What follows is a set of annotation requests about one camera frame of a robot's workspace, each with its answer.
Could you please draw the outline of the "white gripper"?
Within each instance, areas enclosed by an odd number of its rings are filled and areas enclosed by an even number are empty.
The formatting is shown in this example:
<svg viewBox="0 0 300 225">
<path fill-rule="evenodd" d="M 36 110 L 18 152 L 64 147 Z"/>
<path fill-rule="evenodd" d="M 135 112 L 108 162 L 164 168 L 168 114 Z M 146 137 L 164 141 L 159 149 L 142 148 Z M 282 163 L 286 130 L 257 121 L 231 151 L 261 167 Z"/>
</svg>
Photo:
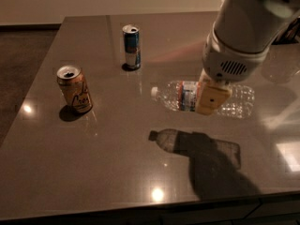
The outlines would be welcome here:
<svg viewBox="0 0 300 225">
<path fill-rule="evenodd" d="M 215 23 L 203 48 L 195 112 L 213 114 L 232 95 L 229 83 L 247 79 L 268 51 L 269 41 L 255 36 L 253 29 Z"/>
</svg>

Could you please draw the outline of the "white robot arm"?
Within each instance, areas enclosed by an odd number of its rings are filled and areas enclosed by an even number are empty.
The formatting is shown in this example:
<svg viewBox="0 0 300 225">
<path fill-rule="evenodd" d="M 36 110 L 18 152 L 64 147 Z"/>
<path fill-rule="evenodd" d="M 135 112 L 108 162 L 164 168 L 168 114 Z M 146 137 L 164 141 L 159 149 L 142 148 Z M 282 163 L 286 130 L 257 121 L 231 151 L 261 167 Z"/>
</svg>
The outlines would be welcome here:
<svg viewBox="0 0 300 225">
<path fill-rule="evenodd" d="M 224 0 L 202 50 L 196 112 L 210 115 L 230 85 L 263 63 L 272 42 L 300 12 L 300 0 Z"/>
</svg>

